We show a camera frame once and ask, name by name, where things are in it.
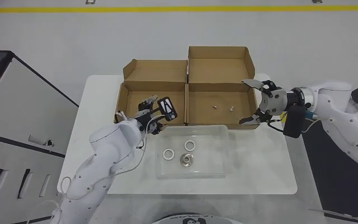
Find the black cable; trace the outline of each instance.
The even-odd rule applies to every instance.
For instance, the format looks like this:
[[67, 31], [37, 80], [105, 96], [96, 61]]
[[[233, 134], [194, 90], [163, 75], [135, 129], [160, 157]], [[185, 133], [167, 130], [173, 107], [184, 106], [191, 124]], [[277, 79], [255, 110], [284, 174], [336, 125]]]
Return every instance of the black cable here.
[[273, 122], [280, 122], [281, 120], [270, 120], [269, 122], [267, 122], [267, 126], [269, 126], [270, 128], [273, 128], [274, 130], [278, 131], [278, 132], [284, 132], [283, 130], [278, 129], [277, 127], [274, 127], [271, 125], [271, 123]]

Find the silver metal ring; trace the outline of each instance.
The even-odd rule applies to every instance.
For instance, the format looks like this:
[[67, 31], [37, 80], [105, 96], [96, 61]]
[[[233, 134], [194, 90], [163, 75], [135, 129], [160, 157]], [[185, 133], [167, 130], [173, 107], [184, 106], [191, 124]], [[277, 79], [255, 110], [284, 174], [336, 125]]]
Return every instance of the silver metal ring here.
[[194, 159], [194, 157], [193, 157], [192, 154], [184, 153], [180, 157], [180, 164], [185, 166], [185, 167], [191, 166], [191, 164], [193, 162], [193, 159]]
[[[167, 151], [171, 151], [172, 152], [172, 156], [171, 157], [166, 157], [166, 152]], [[172, 160], [173, 158], [174, 158], [174, 151], [173, 150], [171, 150], [170, 148], [167, 148], [166, 150], [164, 150], [164, 152], [163, 152], [163, 158], [165, 159], [165, 160]]]
[[[189, 142], [191, 142], [191, 143], [194, 145], [192, 149], [188, 149], [188, 148], [186, 147], [186, 145], [187, 145]], [[184, 148], [185, 148], [185, 150], [187, 150], [188, 152], [194, 151], [194, 149], [195, 149], [195, 142], [192, 141], [192, 140], [186, 141], [185, 144], [184, 144]]]

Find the yellow floor line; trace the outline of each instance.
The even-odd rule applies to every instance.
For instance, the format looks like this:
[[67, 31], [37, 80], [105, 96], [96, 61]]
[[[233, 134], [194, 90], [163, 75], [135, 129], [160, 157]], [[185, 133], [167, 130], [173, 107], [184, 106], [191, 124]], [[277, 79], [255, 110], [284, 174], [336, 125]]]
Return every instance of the yellow floor line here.
[[299, 12], [358, 11], [357, 6], [153, 6], [153, 7], [19, 7], [0, 13], [108, 13], [108, 12]]

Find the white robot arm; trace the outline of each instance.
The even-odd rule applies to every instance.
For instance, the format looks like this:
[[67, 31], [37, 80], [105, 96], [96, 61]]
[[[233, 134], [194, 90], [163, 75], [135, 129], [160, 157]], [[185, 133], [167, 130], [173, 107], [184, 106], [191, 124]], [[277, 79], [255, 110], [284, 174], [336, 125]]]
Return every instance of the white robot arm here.
[[[123, 112], [119, 112], [123, 121], [102, 128], [90, 136], [94, 154], [81, 164], [72, 180], [70, 177], [63, 179], [69, 179], [70, 185], [67, 192], [63, 192], [63, 199], [54, 211], [51, 224], [89, 223], [114, 177], [136, 168], [118, 172], [134, 158], [134, 151], [143, 139], [146, 146], [147, 133], [158, 134], [164, 128], [158, 123], [160, 119], [170, 121], [177, 117], [168, 97], [158, 100], [159, 107], [153, 110], [156, 99], [153, 96], [139, 104], [139, 112], [134, 119], [127, 119]], [[157, 111], [162, 115], [154, 116]]]
[[[355, 101], [358, 90], [352, 94], [352, 86], [345, 82], [325, 82], [321, 85], [293, 88], [290, 91], [276, 87], [268, 80], [243, 80], [251, 88], [261, 91], [262, 101], [256, 113], [240, 120], [240, 124], [267, 124], [283, 132], [284, 135], [298, 138], [303, 131], [304, 119], [322, 121], [323, 129], [353, 160], [358, 162], [358, 107]], [[270, 124], [273, 115], [287, 111], [284, 130]]]

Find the cabinet handle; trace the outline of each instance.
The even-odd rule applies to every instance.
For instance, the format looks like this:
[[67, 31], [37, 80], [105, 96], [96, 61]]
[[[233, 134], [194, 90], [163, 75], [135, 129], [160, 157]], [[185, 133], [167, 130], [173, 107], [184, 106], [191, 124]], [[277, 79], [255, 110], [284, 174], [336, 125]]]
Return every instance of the cabinet handle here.
[[39, 145], [41, 145], [41, 146], [52, 146], [52, 147], [55, 146], [55, 144], [52, 143], [52, 140], [47, 140], [45, 143], [40, 143], [40, 142], [31, 140], [30, 138], [31, 138], [31, 135], [29, 136], [29, 140], [28, 140], [28, 141], [29, 141], [29, 142], [32, 142], [32, 143], [34, 143], [34, 144], [39, 144]]

